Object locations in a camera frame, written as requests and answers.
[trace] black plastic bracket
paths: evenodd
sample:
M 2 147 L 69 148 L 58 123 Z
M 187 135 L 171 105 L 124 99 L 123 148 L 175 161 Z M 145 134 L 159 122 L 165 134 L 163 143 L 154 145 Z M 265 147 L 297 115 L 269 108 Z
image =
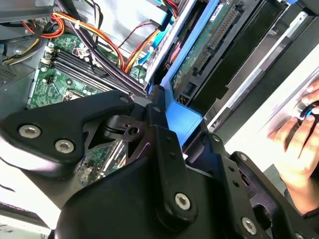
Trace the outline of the black plastic bracket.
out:
M 110 91 L 12 114 L 0 122 L 1 158 L 44 176 L 72 175 L 85 154 L 85 141 L 95 135 L 101 122 L 114 115 L 129 115 L 133 108 L 126 94 Z M 40 135 L 22 136 L 19 129 L 24 125 L 36 126 Z M 56 142 L 62 139 L 74 145 L 72 152 L 56 149 Z
M 254 196 L 250 198 L 251 206 L 254 208 L 262 205 L 269 213 L 273 238 L 296 238 L 296 233 L 301 234 L 303 238 L 318 238 L 318 235 L 246 154 L 234 152 L 230 158 L 236 162 L 235 167 L 237 166 L 249 178 L 251 184 L 248 187 L 253 186 L 256 190 Z
M 269 238 L 256 220 L 240 172 L 236 163 L 227 157 L 223 142 L 211 133 L 207 133 L 204 139 L 204 150 L 193 163 L 188 164 L 213 175 L 221 182 L 222 187 L 212 190 L 222 192 L 218 195 L 219 200 L 227 202 L 223 209 L 226 212 L 224 220 L 226 225 L 232 225 L 226 228 L 231 238 L 239 235 L 247 239 Z M 245 228 L 248 224 L 252 227 L 250 231 Z

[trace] green circuit board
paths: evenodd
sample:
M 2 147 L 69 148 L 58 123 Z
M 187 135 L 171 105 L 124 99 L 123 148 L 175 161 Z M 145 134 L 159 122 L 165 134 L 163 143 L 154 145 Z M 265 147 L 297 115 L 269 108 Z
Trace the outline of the green circuit board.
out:
M 222 23 L 223 19 L 233 6 L 234 1 L 235 0 L 224 0 L 221 4 L 218 5 L 211 19 L 206 24 L 202 33 L 196 40 L 192 49 L 190 50 L 184 62 L 180 66 L 174 78 L 172 79 L 171 84 L 173 90 L 175 90 L 182 83 L 183 76 L 186 75 L 194 67 L 194 64 L 197 61 L 197 59 L 203 57 L 202 53 L 205 46 L 207 45 L 207 43 L 209 43 L 211 37 L 214 35 L 216 30 Z
M 94 95 L 101 92 L 58 70 L 50 69 L 44 64 L 40 64 L 39 74 L 34 84 L 35 88 L 29 108 L 62 102 L 66 99 L 65 94 L 67 91 L 77 93 L 79 96 Z

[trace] white label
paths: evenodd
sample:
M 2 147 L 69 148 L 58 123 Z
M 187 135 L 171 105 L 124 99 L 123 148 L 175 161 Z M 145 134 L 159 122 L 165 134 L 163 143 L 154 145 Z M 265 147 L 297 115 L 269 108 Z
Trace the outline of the white label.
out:
M 215 21 L 215 19 L 217 18 L 218 14 L 220 13 L 220 11 L 223 8 L 223 6 L 224 6 L 224 4 L 218 5 L 216 11 L 214 12 L 213 16 L 211 16 L 209 21 Z

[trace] electronic component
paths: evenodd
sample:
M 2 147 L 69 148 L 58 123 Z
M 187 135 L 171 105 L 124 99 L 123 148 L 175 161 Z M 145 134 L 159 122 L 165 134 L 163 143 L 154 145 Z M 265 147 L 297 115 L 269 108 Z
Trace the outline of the electronic component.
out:
M 75 57 L 78 57 L 80 59 L 84 59 L 85 62 L 85 57 L 89 56 L 89 51 L 87 48 L 83 46 L 83 43 L 78 39 L 77 36 L 74 35 L 64 35 L 62 37 L 59 37 L 54 40 L 54 43 L 50 44 L 50 46 L 55 47 L 55 49 L 59 48 L 64 50 L 65 52 L 68 52 L 69 55 L 73 55 Z M 99 49 L 103 52 L 103 54 L 115 65 L 118 63 L 118 57 L 110 51 L 107 51 L 106 49 L 99 47 Z M 99 67 L 103 72 L 103 68 L 101 65 L 92 59 L 92 64 L 94 66 Z M 144 79 L 146 76 L 146 70 L 142 66 L 133 66 L 131 71 L 130 71 L 130 76 L 136 79 L 137 81 L 140 81 L 140 79 Z
M 206 24 L 201 35 L 196 40 L 194 46 L 188 53 L 181 67 L 177 71 L 176 75 L 172 79 L 172 87 L 174 92 L 180 92 L 178 87 L 186 87 L 187 79 L 190 76 L 196 76 L 205 67 L 206 62 L 211 56 L 213 56 L 218 49 L 218 46 L 222 42 L 222 38 L 225 36 L 229 27 L 235 23 L 236 17 L 240 14 L 239 0 L 223 0 L 218 5 L 214 14 Z M 184 100 L 180 101 L 183 104 L 188 103 L 187 96 L 191 96 L 194 87 L 188 85 L 189 89 L 184 89 Z
M 170 20 L 171 20 L 171 17 L 172 17 L 172 13 L 171 11 L 168 9 L 167 6 L 165 5 L 160 5 L 159 8 L 161 10 L 163 10 L 164 12 L 166 12 L 166 16 L 165 16 L 165 19 L 162 21 L 161 24 L 155 22 L 154 20 L 150 20 L 150 22 L 157 27 L 158 30 L 160 31 L 165 31 L 166 27 L 168 26 Z
M 49 75 L 49 76 L 46 76 L 45 78 L 43 78 L 42 82 L 50 85 L 52 84 L 54 81 L 54 75 Z
M 73 90 L 67 90 L 64 94 L 62 101 L 72 101 L 78 98 L 84 97 L 84 95 L 81 95 Z

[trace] gray metal panel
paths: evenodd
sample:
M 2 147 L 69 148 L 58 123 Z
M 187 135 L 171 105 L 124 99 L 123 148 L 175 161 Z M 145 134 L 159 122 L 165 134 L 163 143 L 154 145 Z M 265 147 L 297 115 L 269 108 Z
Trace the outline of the gray metal panel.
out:
M 79 14 L 85 22 L 94 25 L 94 10 L 84 2 L 73 1 Z M 95 0 L 102 11 L 104 20 L 101 26 L 115 45 L 120 45 L 123 40 L 141 23 L 149 22 L 150 19 L 162 23 L 166 12 L 159 9 L 155 0 Z M 143 42 L 153 31 L 153 25 L 143 26 L 137 29 L 126 43 L 121 47 L 122 54 L 129 56 L 141 42 Z M 144 56 L 148 47 L 143 50 Z
M 0 67 L 0 119 L 25 109 L 33 73 L 23 64 Z
M 52 13 L 51 0 L 2 0 L 0 1 L 0 22 L 19 21 L 46 17 Z
M 225 145 L 229 153 L 243 151 L 261 171 L 274 163 L 267 136 L 277 130 L 294 113 L 293 108 L 306 93 L 307 86 L 319 75 L 319 45 L 259 107 Z

